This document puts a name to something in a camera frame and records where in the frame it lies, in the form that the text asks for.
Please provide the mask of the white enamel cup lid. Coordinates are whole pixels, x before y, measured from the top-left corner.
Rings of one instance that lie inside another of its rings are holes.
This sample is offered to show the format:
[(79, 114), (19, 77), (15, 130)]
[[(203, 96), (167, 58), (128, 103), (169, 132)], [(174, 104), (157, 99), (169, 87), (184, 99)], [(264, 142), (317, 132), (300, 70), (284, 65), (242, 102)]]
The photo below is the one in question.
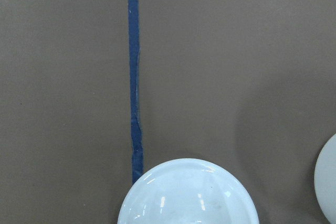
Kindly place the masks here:
[(195, 158), (159, 164), (128, 191), (118, 223), (259, 223), (252, 198), (224, 168)]

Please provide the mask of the brown paper table mat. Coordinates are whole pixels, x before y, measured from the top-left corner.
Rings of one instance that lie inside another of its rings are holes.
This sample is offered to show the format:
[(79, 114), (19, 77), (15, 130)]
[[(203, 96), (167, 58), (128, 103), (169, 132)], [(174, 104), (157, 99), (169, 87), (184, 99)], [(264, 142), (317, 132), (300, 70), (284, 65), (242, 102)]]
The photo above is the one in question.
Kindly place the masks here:
[[(116, 223), (132, 184), (128, 0), (1, 0), (1, 223)], [(261, 223), (326, 223), (335, 0), (139, 0), (144, 170), (224, 167)]]

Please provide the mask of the white enamel cup blue rim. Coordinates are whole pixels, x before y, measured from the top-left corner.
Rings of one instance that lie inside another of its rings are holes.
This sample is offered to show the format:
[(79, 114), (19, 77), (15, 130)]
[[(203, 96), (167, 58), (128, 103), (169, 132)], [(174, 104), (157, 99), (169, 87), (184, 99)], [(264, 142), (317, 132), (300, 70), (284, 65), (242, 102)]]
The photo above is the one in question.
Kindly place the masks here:
[(335, 135), (323, 146), (314, 169), (318, 204), (329, 223), (335, 223)]

